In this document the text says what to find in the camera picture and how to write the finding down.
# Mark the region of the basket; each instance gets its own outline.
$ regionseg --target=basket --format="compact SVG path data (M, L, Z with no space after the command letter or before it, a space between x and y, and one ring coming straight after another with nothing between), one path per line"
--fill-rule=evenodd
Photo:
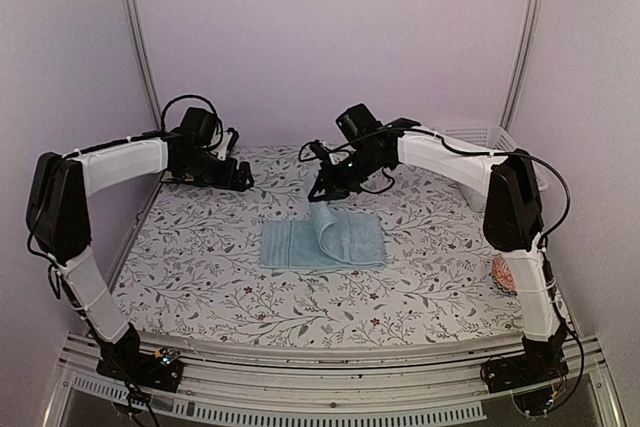
M453 137L454 139L463 140L470 144L487 149L504 150L510 152L520 147L502 127L473 127L473 128L451 128L444 129L443 134ZM549 187L544 174L540 172L537 165L533 166L538 183L538 190L543 191ZM462 195L474 212L482 212L487 206L487 197L477 190L458 184Z

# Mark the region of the wall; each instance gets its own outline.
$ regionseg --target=wall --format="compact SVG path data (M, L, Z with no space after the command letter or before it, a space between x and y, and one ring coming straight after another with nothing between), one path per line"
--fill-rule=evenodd
M56 302L24 222L38 156L153 127L121 0L0 0L0 425L41 422L45 390L76 316ZM106 274L149 179L91 202Z
M159 96L208 96L244 144L382 120L496 125L526 0L139 0ZM175 121L179 109L176 109Z
M580 331L597 333L640 425L640 0L543 0L514 137L571 186L551 259ZM563 198L545 196L548 222Z

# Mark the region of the folded towel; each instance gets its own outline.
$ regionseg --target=folded towel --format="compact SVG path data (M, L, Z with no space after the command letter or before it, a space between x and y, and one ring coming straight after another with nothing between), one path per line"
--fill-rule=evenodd
M260 264L268 269L375 269L385 265L384 235L373 214L310 204L311 220L266 221Z

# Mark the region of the red patterned object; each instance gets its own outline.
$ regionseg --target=red patterned object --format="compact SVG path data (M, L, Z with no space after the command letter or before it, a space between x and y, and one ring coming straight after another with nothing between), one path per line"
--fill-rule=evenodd
M493 259L491 273L493 274L493 280L500 290L507 294L516 293L516 284L513 282L513 276L511 275L509 266L502 255L498 254L496 258Z

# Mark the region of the floral pattern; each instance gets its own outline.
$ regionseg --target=floral pattern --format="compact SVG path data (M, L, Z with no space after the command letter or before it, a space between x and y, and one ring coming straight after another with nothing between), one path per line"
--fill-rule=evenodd
M266 219L304 218L315 163L293 147L238 149L256 185L247 192L164 185L120 275L114 297L142 330L287 347L440 343L521 329L516 298L491 278L496 252L481 214L458 187L399 166L396 186L332 207L376 213L386 234L381 270L267 270ZM380 189L386 179L367 187Z

